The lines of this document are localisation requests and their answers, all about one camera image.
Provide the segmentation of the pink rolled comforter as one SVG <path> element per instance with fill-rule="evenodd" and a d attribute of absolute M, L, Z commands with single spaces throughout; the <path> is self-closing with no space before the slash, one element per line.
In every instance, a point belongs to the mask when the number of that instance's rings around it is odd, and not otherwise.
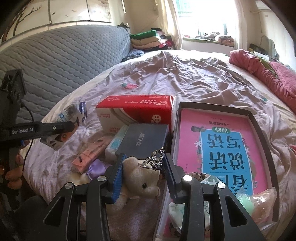
<path fill-rule="evenodd" d="M 281 63 L 265 61 L 243 49 L 230 52 L 229 63 L 248 71 L 295 112 L 295 72 Z"/>

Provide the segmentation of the purple satin pouch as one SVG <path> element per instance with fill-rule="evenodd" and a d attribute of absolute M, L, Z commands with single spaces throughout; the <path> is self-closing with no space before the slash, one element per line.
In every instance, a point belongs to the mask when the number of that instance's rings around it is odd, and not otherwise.
<path fill-rule="evenodd" d="M 111 165 L 109 163 L 96 159 L 90 164 L 86 175 L 90 178 L 90 180 L 96 179 L 97 177 L 104 175 L 107 168 L 110 166 Z"/>

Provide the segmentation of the pink fabric pouch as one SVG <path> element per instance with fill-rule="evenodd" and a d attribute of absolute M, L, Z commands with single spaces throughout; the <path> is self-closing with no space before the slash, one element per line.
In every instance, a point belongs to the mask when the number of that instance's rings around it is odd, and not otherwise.
<path fill-rule="evenodd" d="M 74 159 L 72 165 L 79 173 L 85 172 L 93 161 L 104 153 L 112 139 L 112 136 L 104 136 L 94 143 L 88 143 L 87 148 Z"/>

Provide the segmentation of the blue white tissue pack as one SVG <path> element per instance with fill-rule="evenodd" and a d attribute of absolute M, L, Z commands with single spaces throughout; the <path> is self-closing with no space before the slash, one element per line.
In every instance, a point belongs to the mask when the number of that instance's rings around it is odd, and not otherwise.
<path fill-rule="evenodd" d="M 118 150 L 126 132 L 127 132 L 128 126 L 123 125 L 120 130 L 116 133 L 116 135 L 113 137 L 107 148 L 105 149 L 105 161 L 109 164 L 114 164 L 117 160 L 116 157 L 116 151 Z"/>

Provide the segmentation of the green floral tissue pack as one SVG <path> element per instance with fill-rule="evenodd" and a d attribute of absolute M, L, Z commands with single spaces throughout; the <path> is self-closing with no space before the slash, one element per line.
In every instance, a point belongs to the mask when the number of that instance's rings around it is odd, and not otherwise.
<path fill-rule="evenodd" d="M 214 176 L 210 175 L 200 183 L 215 185 L 220 182 L 220 180 Z M 184 216 L 184 204 L 175 204 L 171 202 L 168 207 L 168 214 L 170 218 L 170 231 L 172 236 L 179 237 L 181 234 L 183 216 Z M 210 239 L 210 209 L 209 202 L 204 201 L 204 213 L 205 213 L 205 240 Z"/>

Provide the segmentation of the electric fan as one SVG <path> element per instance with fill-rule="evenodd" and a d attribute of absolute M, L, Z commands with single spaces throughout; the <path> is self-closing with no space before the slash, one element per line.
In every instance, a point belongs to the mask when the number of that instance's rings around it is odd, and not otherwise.
<path fill-rule="evenodd" d="M 266 38 L 265 43 L 266 43 L 267 54 L 271 58 L 278 59 L 279 55 L 278 55 L 278 52 L 276 51 L 274 41 L 272 39 Z"/>

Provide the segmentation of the dark navy small box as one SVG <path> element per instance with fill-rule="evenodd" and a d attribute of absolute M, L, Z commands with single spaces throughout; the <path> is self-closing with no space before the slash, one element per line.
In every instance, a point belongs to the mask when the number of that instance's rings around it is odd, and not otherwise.
<path fill-rule="evenodd" d="M 169 125 L 134 123 L 128 127 L 115 154 L 144 160 L 162 147 L 166 152 L 171 150 Z"/>

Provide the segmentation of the red and white tissue box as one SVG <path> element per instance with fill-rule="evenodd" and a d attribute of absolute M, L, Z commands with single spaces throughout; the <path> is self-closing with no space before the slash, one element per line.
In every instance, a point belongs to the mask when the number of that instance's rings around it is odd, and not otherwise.
<path fill-rule="evenodd" d="M 171 131 L 176 100 L 172 95 L 111 95 L 95 111 L 106 133 L 117 133 L 133 123 L 165 124 Z"/>

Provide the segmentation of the grey quilted headboard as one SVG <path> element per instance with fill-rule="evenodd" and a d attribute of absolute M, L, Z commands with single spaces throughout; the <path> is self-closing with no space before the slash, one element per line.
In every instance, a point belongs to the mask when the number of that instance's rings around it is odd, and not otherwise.
<path fill-rule="evenodd" d="M 123 26 L 78 25 L 41 32 L 1 51 L 1 77 L 22 69 L 27 109 L 17 122 L 41 121 L 68 94 L 130 52 L 130 32 Z"/>

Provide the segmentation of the stack of folded blankets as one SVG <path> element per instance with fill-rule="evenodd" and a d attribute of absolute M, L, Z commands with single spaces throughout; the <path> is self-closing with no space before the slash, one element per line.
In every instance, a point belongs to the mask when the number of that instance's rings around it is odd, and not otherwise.
<path fill-rule="evenodd" d="M 160 28 L 151 28 L 146 32 L 130 34 L 130 41 L 133 48 L 145 52 L 175 49 L 171 36 L 166 35 Z"/>

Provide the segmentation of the pink book in tray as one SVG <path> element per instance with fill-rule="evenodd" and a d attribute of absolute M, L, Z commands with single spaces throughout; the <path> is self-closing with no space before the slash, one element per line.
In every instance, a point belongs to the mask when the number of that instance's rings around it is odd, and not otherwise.
<path fill-rule="evenodd" d="M 273 215 L 257 225 L 263 231 L 279 218 L 279 190 L 275 165 L 266 137 L 251 111 L 208 103 L 180 102 L 170 156 L 173 163 L 191 172 L 216 176 L 236 196 L 240 188 L 248 195 L 275 188 Z M 157 236 L 180 240 L 170 231 L 166 191 Z"/>

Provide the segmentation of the green ball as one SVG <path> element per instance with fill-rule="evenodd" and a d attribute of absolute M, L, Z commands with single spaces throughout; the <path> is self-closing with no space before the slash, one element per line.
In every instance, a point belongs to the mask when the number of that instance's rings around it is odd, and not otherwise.
<path fill-rule="evenodd" d="M 236 197 L 254 222 L 261 225 L 273 215 L 273 207 L 278 195 L 274 187 L 254 195 L 248 195 L 243 188 L 240 188 Z"/>

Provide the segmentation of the silver tiara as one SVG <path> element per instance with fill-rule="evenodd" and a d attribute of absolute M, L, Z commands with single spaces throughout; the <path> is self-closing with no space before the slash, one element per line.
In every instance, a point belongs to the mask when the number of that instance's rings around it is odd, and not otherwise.
<path fill-rule="evenodd" d="M 163 166 L 164 155 L 165 149 L 164 147 L 161 147 L 160 149 L 153 151 L 150 157 L 147 157 L 146 159 L 139 161 L 138 165 L 141 168 L 161 171 Z"/>

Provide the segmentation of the blankets on window sill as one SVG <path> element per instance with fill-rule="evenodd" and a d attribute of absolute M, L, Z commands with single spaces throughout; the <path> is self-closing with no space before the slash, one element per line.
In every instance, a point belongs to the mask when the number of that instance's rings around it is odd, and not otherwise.
<path fill-rule="evenodd" d="M 234 47 L 235 45 L 233 37 L 230 35 L 220 34 L 219 32 L 211 32 L 209 34 L 203 33 L 201 35 L 197 35 L 196 37 L 186 36 L 185 39 L 197 42 L 218 43 L 229 47 Z"/>

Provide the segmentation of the cream teddy bear plush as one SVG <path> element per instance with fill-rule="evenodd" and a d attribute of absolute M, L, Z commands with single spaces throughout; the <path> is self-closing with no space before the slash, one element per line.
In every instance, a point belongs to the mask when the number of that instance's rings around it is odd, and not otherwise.
<path fill-rule="evenodd" d="M 128 157 L 123 160 L 123 181 L 119 197 L 114 204 L 107 204 L 107 214 L 116 215 L 123 209 L 126 202 L 138 198 L 158 198 L 161 194 L 158 187 L 159 170 L 144 168 L 144 160 Z"/>

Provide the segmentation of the blue white plastic wrapper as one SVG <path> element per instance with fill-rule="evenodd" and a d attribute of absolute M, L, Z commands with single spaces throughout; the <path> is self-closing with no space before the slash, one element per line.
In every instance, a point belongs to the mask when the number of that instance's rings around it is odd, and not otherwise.
<path fill-rule="evenodd" d="M 53 132 L 49 136 L 41 137 L 40 142 L 59 150 L 87 117 L 86 102 L 78 102 L 67 106 L 59 113 L 53 122 Z"/>

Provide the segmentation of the mauve strawberry bed quilt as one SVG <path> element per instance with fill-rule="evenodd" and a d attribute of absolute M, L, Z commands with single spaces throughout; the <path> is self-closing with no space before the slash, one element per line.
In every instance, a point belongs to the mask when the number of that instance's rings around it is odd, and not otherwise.
<path fill-rule="evenodd" d="M 102 128 L 95 112 L 111 95 L 171 95 L 180 101 L 205 102 L 252 112 L 269 142 L 280 190 L 279 220 L 264 232 L 279 240 L 295 213 L 295 114 L 258 78 L 229 63 L 222 54 L 161 51 L 113 66 L 72 91 L 44 117 L 52 122 L 72 103 L 84 101 L 88 117 L 58 151 L 35 140 L 25 162 L 30 188 L 50 202 L 68 181 L 71 162 L 84 145 L 99 139 Z"/>

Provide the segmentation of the leopard print fabric pouch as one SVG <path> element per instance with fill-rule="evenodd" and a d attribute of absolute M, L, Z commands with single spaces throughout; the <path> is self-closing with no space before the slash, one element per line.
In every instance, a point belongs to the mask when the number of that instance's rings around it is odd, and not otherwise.
<path fill-rule="evenodd" d="M 198 173 L 198 172 L 191 172 L 191 173 L 188 173 L 188 175 L 197 179 L 199 182 L 202 182 L 209 176 L 208 174 Z"/>

